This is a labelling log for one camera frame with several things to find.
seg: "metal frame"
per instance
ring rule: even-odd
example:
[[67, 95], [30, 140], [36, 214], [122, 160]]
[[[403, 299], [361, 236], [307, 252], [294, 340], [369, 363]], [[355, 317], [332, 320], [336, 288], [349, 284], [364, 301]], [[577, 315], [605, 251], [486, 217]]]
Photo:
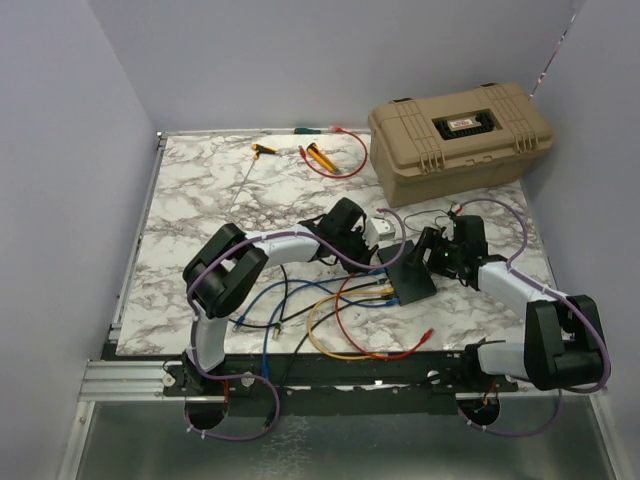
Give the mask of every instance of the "metal frame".
[[[354, 129], [357, 133], [370, 133], [367, 129]], [[117, 342], [120, 334], [121, 322], [126, 306], [131, 280], [135, 270], [135, 264], [140, 251], [144, 228], [148, 219], [151, 202], [153, 200], [153, 192], [158, 180], [160, 166], [166, 148], [167, 138], [169, 136], [187, 136], [187, 135], [250, 135], [256, 133], [268, 134], [287, 134], [290, 128], [277, 129], [249, 129], [249, 130], [197, 130], [197, 131], [176, 131], [176, 132], [158, 132], [158, 150], [156, 153], [155, 163], [152, 170], [151, 181], [147, 189], [143, 210], [136, 229], [136, 236], [131, 248], [129, 260], [125, 276], [120, 290], [119, 299], [113, 315], [111, 329], [109, 331], [108, 341]], [[553, 276], [551, 265], [548, 257], [545, 259], [549, 266], [549, 270]], [[166, 365], [179, 362], [167, 362]], [[163, 379], [166, 372], [164, 371], [163, 362], [160, 361], [90, 361], [87, 364], [85, 377], [82, 381], [81, 391], [78, 398], [78, 406], [76, 415], [72, 425], [69, 441], [62, 464], [58, 474], [58, 480], [70, 480], [77, 478], [84, 447], [88, 439], [93, 415], [96, 411], [96, 403], [101, 402], [148, 402], [148, 401], [189, 401], [189, 402], [209, 402], [221, 403], [224, 401], [220, 396], [207, 397], [174, 397], [166, 398], [163, 396]], [[513, 393], [503, 393], [502, 397], [544, 397], [555, 395], [555, 392], [541, 392], [535, 388], [521, 386], [519, 391]], [[479, 398], [479, 393], [461, 393], [456, 394], [457, 399]], [[624, 445], [618, 435], [615, 421], [609, 405], [607, 393], [595, 394], [590, 396], [594, 415], [601, 432], [603, 443], [609, 456], [611, 465], [616, 478], [632, 479], [633, 473], [629, 458], [624, 449]]]

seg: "white marble surface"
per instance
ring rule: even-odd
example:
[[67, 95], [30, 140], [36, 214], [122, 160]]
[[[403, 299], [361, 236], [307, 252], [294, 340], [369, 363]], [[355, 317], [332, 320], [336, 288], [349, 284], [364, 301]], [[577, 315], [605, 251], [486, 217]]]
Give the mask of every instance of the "white marble surface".
[[[368, 143], [368, 135], [363, 135], [363, 140]], [[235, 222], [243, 229], [265, 232], [286, 228], [329, 210], [343, 196], [368, 211], [387, 206], [370, 164], [347, 180], [322, 178], [312, 172], [300, 158], [297, 148], [300, 143], [306, 146], [312, 141], [318, 142], [345, 171], [354, 168], [362, 155], [361, 146], [353, 138], [337, 134], [301, 137], [256, 132], [244, 136], [211, 134], [168, 139], [126, 305], [118, 354], [178, 354], [183, 351], [188, 341], [191, 312], [185, 300], [182, 270], [224, 223]], [[279, 155], [262, 156], [242, 185], [252, 163], [252, 143], [277, 148]], [[479, 196], [503, 200], [524, 211], [528, 218], [526, 208], [523, 208], [524, 196], [517, 183], [430, 200], [400, 208], [398, 212], [404, 217], [421, 210], [446, 210], [452, 202]], [[520, 245], [517, 222], [500, 207], [490, 203], [474, 204], [468, 206], [465, 213], [484, 218], [490, 253], [509, 256]], [[409, 225], [420, 229], [432, 224], [437, 215], [414, 217]], [[531, 221], [529, 227], [530, 247], [516, 265], [521, 271], [548, 282], [546, 262]], [[410, 238], [418, 236], [415, 232], [408, 233]], [[319, 280], [344, 275], [339, 265], [327, 267], [318, 262], [288, 264], [285, 268], [292, 279]], [[482, 338], [522, 338], [522, 320], [504, 305], [481, 292], [462, 287], [455, 280], [435, 275], [433, 278], [438, 287], [436, 296], [404, 307], [350, 308], [343, 314], [347, 328], [362, 346], [374, 351], [410, 348], [431, 327], [435, 334], [422, 347], [426, 350], [463, 348]], [[263, 272], [245, 305], [232, 318], [243, 312], [265, 286], [281, 279], [279, 268]], [[336, 289], [338, 284], [328, 287]], [[282, 299], [282, 293], [283, 287], [271, 290], [258, 302], [246, 322], [266, 323]], [[286, 311], [295, 312], [324, 295], [315, 289], [304, 290], [290, 299]], [[319, 309], [318, 316], [331, 308], [331, 302], [327, 302]], [[287, 322], [281, 335], [269, 341], [269, 352], [293, 351], [306, 331], [306, 320], [305, 315]], [[231, 326], [226, 337], [227, 352], [262, 351], [264, 330], [242, 328], [232, 332]], [[334, 320], [319, 327], [317, 337], [334, 351], [353, 350]], [[314, 350], [307, 342], [302, 351]]]

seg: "toolbox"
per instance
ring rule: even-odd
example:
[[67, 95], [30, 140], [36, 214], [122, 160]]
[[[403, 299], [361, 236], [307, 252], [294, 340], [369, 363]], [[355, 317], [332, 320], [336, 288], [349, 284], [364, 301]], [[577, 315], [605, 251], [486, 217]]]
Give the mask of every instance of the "toolbox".
[[516, 83], [394, 100], [369, 114], [371, 163], [389, 205], [512, 182], [553, 143]]

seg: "gray wall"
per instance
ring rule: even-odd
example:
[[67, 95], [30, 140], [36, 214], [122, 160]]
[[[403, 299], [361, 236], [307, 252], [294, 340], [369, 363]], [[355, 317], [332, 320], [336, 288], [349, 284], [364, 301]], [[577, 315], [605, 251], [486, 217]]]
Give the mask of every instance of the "gray wall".
[[160, 130], [329, 123], [491, 81], [530, 90], [570, 0], [89, 0]]
[[50, 479], [156, 139], [81, 0], [1, 2], [0, 65], [0, 476]]
[[640, 476], [640, 3], [587, 1], [535, 103], [557, 144], [526, 177], [558, 285], [598, 302], [614, 413]]

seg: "red cable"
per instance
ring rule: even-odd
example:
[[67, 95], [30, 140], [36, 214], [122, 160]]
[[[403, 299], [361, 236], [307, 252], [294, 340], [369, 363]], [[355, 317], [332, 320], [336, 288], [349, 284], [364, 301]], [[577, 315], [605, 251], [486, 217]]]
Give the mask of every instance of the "red cable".
[[318, 170], [316, 167], [314, 167], [311, 164], [311, 162], [309, 161], [309, 159], [307, 158], [307, 154], [305, 153], [304, 148], [302, 148], [302, 147], [300, 147], [300, 155], [304, 159], [304, 161], [307, 164], [307, 166], [311, 170], [316, 172], [318, 175], [322, 175], [323, 177], [327, 177], [327, 178], [335, 178], [335, 179], [353, 177], [356, 173], [358, 173], [360, 170], [362, 170], [364, 168], [365, 164], [367, 163], [367, 158], [369, 157], [369, 151], [367, 150], [367, 146], [365, 145], [365, 143], [362, 141], [362, 139], [359, 136], [357, 136], [353, 132], [349, 132], [349, 131], [345, 130], [344, 128], [333, 127], [333, 131], [336, 132], [336, 133], [346, 133], [347, 135], [351, 135], [353, 138], [358, 140], [360, 142], [360, 145], [362, 145], [362, 148], [364, 148], [364, 159], [362, 160], [362, 163], [360, 164], [360, 166], [358, 168], [356, 168], [353, 172], [345, 173], [344, 175], [331, 175], [330, 173], [325, 173], [322, 170]]
[[347, 285], [347, 283], [349, 282], [349, 280], [351, 280], [353, 278], [355, 274], [351, 274], [349, 275], [344, 282], [342, 282], [342, 285], [340, 285], [340, 288], [338, 289], [338, 293], [336, 294], [336, 301], [335, 301], [335, 310], [336, 310], [336, 320], [338, 320], [338, 325], [340, 326], [340, 330], [342, 330], [342, 333], [344, 334], [345, 338], [347, 340], [349, 340], [349, 343], [351, 343], [351, 345], [353, 345], [360, 353], [362, 353], [363, 355], [366, 355], [367, 357], [370, 358], [375, 358], [376, 360], [400, 360], [402, 358], [407, 358], [409, 355], [411, 355], [413, 352], [415, 352], [418, 348], [420, 348], [420, 346], [425, 343], [427, 340], [429, 340], [429, 338], [431, 337], [431, 335], [433, 335], [433, 328], [430, 328], [427, 333], [425, 333], [422, 338], [420, 339], [420, 341], [410, 350], [407, 350], [406, 352], [403, 353], [398, 353], [397, 355], [376, 355], [375, 353], [371, 353], [371, 352], [367, 352], [365, 349], [363, 349], [360, 345], [358, 345], [353, 338], [351, 338], [349, 336], [349, 334], [347, 333], [347, 331], [344, 328], [344, 325], [342, 325], [342, 319], [340, 318], [340, 293], [342, 293], [342, 290], [344, 289], [344, 287]]

